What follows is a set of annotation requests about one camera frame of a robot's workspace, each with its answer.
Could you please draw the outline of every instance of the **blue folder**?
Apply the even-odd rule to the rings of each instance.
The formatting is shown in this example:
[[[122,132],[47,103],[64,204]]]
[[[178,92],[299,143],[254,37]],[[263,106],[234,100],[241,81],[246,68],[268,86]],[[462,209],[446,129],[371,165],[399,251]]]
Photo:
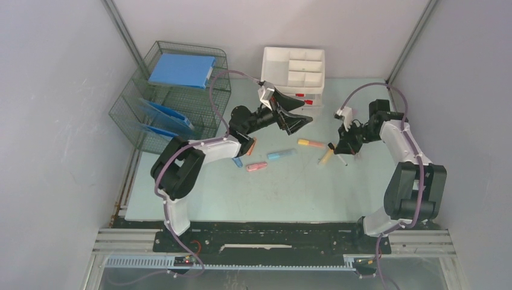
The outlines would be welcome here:
[[[144,125],[146,128],[150,129],[151,131],[157,133],[158,135],[164,137],[164,139],[167,139],[167,140],[171,140],[172,138],[174,138],[175,136],[177,136],[176,133],[173,133],[173,132],[169,132],[167,130],[163,130],[163,129],[159,129],[159,128],[155,128],[153,126],[149,126],[149,125]]]
[[[149,81],[164,85],[205,89],[215,57],[164,53],[149,77]]]
[[[181,114],[180,112],[176,112],[175,110],[173,110],[171,108],[159,105],[152,101],[143,100],[143,99],[141,99],[141,100],[148,103],[150,106],[157,109],[159,112],[162,112],[165,115],[168,115],[169,117],[171,117],[171,119],[173,121],[183,124],[184,126],[189,127],[190,129],[194,130],[194,125],[192,125],[192,123],[190,123],[190,120],[184,114]]]

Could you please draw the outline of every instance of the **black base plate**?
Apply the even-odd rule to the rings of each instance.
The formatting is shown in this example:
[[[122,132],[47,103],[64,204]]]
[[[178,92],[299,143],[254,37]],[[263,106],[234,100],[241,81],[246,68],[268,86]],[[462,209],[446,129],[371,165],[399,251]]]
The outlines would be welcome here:
[[[293,224],[273,222],[192,222],[180,240],[199,250],[205,264],[247,266],[344,266],[344,254],[374,254],[377,238],[365,236],[353,243],[356,223]],[[290,248],[226,248],[226,244],[289,245]],[[383,254],[390,254],[388,238]],[[155,236],[156,253],[183,253],[166,229]]]

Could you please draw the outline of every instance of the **white wall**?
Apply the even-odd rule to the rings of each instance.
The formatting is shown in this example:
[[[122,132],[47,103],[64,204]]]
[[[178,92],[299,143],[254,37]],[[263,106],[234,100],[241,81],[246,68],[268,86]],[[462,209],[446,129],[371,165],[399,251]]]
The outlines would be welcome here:
[[[438,221],[473,289],[510,289],[512,2],[440,1],[395,82],[448,178]]]
[[[387,78],[427,0],[116,0],[142,55],[156,40],[226,51],[261,76],[266,46],[326,52],[327,77]]]
[[[78,289],[130,146],[107,113],[135,69],[99,0],[2,1],[0,288]]]

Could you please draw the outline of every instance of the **blue chalk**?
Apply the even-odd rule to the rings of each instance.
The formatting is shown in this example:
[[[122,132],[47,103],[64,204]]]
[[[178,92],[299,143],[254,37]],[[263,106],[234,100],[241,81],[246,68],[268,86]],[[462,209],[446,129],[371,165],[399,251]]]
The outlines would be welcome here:
[[[269,160],[277,160],[281,157],[294,155],[296,153],[297,153],[297,149],[288,149],[288,150],[283,150],[283,151],[279,151],[279,152],[269,153],[269,154],[267,154],[267,157],[269,158]]]
[[[242,161],[240,160],[239,157],[233,158],[233,161],[235,162],[235,164],[237,165],[238,168],[242,168],[243,167]]]

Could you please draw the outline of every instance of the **metal pole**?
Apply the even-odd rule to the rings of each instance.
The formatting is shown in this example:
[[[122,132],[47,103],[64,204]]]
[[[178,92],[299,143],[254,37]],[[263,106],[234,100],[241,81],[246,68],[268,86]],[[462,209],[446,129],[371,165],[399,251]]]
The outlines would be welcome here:
[[[139,69],[142,71],[142,74],[148,79],[149,78],[149,70],[147,69],[146,63],[144,62],[144,58],[142,57],[141,53],[137,49],[137,46],[135,45],[135,42],[133,41],[132,36],[130,35],[130,32],[128,31],[128,28],[126,27],[126,24],[124,23],[121,14],[119,13],[119,10],[117,9],[117,6],[114,3],[114,0],[101,0],[103,2],[103,5],[105,6],[105,9],[110,15],[110,18],[112,19],[112,22],[114,22],[114,25],[116,26],[117,30],[119,31],[119,34],[123,38],[124,43],[130,50],[130,53],[133,56],[133,59],[135,59],[135,62],[139,66]]]
[[[387,83],[393,84],[395,79],[397,78],[398,73],[403,67],[403,64],[405,60],[407,59],[407,56],[411,52],[412,47],[418,40],[418,37],[420,33],[423,31],[423,28],[425,27],[427,21],[429,20],[430,16],[432,15],[432,12],[434,11],[434,8],[438,4],[439,0],[430,0],[427,3],[427,6],[425,6],[425,9],[423,10],[423,13],[420,16],[420,20],[418,20],[418,23],[416,23],[416,26],[414,27],[414,30],[412,31],[411,36],[409,37],[409,40],[407,40],[407,43],[405,47],[402,50],[402,53],[400,54],[400,57],[398,58],[397,62],[395,63],[395,66],[393,67],[393,70],[391,70],[391,74],[389,75],[387,79]]]

